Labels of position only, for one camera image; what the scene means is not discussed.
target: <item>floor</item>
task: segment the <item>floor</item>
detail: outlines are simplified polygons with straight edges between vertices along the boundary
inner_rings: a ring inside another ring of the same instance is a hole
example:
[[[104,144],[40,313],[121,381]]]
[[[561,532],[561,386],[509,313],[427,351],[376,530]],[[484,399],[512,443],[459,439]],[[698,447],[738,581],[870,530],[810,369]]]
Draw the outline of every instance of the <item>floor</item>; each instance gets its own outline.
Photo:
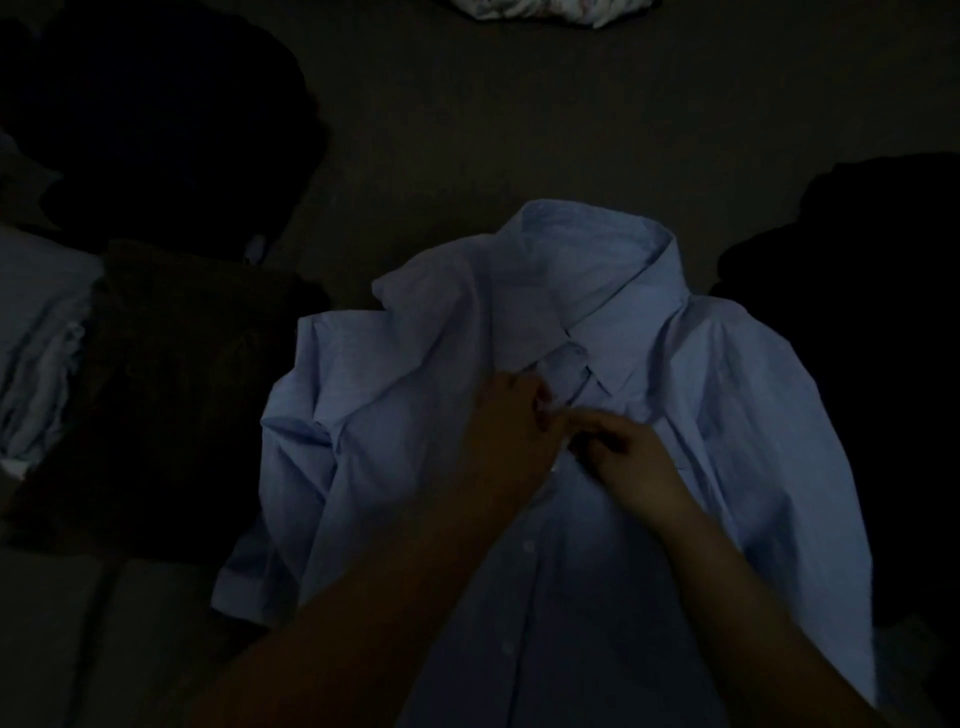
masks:
[[[57,4],[0,0],[0,16],[40,23]],[[664,0],[602,31],[481,24],[434,0],[211,4],[294,51],[330,125],[329,156],[267,264],[321,280],[341,307],[368,305],[371,280],[410,255],[542,197],[662,221],[704,291],[724,249],[789,222],[832,164],[960,151],[952,0]],[[31,184],[8,191],[29,198]],[[230,654],[235,635],[204,608],[210,573],[135,563],[116,575],[71,704],[103,578],[83,559],[0,550],[0,725],[176,725]],[[886,650],[881,675],[920,677],[936,647],[921,625],[901,632],[880,641],[911,657]]]

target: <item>blue dress shirt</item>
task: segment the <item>blue dress shirt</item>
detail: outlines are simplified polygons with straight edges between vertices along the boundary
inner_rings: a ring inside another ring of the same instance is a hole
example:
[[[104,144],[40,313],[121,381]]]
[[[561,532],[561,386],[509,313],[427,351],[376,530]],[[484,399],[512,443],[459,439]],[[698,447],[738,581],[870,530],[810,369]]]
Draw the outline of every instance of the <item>blue dress shirt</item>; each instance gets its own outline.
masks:
[[[870,551],[817,388],[739,305],[690,294],[669,231],[539,201],[373,290],[382,311],[300,321],[262,421],[262,515],[217,609],[276,623],[327,587],[445,482],[479,384],[534,369],[562,402],[651,424],[693,496],[874,699]],[[725,722],[660,546],[564,452],[474,575],[399,725]]]

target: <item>brown garment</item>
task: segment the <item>brown garment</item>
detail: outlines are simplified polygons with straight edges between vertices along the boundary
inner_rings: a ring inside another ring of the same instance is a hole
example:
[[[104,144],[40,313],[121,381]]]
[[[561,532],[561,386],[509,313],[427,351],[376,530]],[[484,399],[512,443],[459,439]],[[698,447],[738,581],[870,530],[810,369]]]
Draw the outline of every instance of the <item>brown garment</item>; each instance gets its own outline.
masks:
[[[257,511],[259,419],[297,319],[328,299],[141,243],[104,264],[72,425],[5,518],[47,548],[220,563]]]

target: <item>person's left arm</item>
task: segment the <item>person's left arm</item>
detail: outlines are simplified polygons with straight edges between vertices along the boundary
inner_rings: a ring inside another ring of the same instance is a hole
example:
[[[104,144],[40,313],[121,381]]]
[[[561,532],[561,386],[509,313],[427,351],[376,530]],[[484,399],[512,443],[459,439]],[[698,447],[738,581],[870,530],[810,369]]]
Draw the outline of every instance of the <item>person's left arm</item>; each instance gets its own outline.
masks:
[[[468,426],[458,487],[241,655],[190,725],[392,726],[474,571],[557,457],[566,419],[539,413],[548,397],[535,376],[496,375]]]

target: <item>forearm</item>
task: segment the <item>forearm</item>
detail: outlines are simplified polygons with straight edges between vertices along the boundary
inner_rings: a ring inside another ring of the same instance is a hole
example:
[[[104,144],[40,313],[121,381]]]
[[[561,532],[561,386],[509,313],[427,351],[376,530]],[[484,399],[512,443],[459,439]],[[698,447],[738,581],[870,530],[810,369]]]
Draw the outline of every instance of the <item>forearm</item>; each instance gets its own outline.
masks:
[[[393,725],[473,572],[522,506],[468,483],[234,663],[193,725]]]
[[[882,725],[712,518],[694,505],[658,531],[734,723]]]

